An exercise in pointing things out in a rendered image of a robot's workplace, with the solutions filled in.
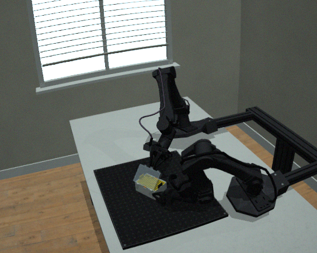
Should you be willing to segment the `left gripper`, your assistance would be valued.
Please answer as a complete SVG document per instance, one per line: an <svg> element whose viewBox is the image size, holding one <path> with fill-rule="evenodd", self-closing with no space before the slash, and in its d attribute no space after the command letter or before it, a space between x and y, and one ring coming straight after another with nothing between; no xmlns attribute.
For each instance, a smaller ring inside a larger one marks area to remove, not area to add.
<svg viewBox="0 0 317 253"><path fill-rule="evenodd" d="M176 184L178 181L180 181L179 177L177 177L177 179L172 180L174 184ZM171 205L172 203L174 203L175 200L183 202L182 197L175 191L174 187L172 188L171 186L168 186L169 185L168 182L166 184L167 184L167 189L161 192L152 193L152 196L156 198L161 203L162 206L166 205L165 196L167 196L168 198L168 201L167 201L168 205ZM161 199L158 198L156 195L159 195Z"/></svg>

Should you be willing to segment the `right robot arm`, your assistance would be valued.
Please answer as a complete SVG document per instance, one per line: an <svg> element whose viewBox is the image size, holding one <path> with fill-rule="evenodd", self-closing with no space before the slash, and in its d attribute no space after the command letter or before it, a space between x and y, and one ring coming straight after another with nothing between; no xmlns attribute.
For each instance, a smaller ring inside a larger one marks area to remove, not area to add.
<svg viewBox="0 0 317 253"><path fill-rule="evenodd" d="M159 110L164 107L165 101L165 108L159 112L160 117L156 127L159 129L162 136L164 136L163 138L167 137L172 141L176 134L176 131L173 127L187 133L197 130L198 127L191 125L189 120L189 105L186 105L185 100L182 99L176 87L174 80L174 78L176 78L175 67L170 66L167 68L162 68L160 71L161 75L159 71L152 72L152 77L156 79L159 87Z"/></svg>

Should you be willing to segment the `yellow perforated plate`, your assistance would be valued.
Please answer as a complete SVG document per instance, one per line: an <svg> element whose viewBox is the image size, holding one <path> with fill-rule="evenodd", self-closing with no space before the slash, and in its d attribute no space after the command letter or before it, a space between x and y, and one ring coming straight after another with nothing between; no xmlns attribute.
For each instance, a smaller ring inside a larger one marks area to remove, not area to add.
<svg viewBox="0 0 317 253"><path fill-rule="evenodd" d="M164 184L164 182L161 181L161 180L159 180L159 183L158 183L158 185L157 185L157 187L156 187L156 190L157 190L158 188L160 188L163 184Z"/></svg>

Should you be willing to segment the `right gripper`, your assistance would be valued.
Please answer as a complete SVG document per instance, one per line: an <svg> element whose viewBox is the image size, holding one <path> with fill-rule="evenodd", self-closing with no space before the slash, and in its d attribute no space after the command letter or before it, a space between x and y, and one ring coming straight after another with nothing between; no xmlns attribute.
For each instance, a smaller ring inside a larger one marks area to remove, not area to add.
<svg viewBox="0 0 317 253"><path fill-rule="evenodd" d="M153 166L153 169L156 169L161 163L163 163L166 159L169 159L169 156L172 157L173 154L171 154L170 151L168 151L169 146L171 144L171 140L169 138L161 135L158 142L152 141L151 146L156 145L156 149L154 152L150 152L150 162L149 167ZM154 156L154 159L153 159ZM158 162L158 160L161 158L161 160Z"/></svg>

